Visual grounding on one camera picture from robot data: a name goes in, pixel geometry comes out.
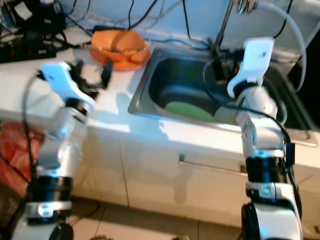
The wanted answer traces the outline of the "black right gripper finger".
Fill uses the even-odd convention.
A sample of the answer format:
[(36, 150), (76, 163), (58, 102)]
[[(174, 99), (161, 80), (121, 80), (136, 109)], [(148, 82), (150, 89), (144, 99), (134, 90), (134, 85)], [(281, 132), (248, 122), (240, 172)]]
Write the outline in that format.
[(214, 72), (215, 82), (217, 83), (225, 83), (226, 82), (226, 74), (224, 72), (222, 61), (220, 59), (220, 56), (212, 52), (211, 53), (211, 66), (212, 70)]

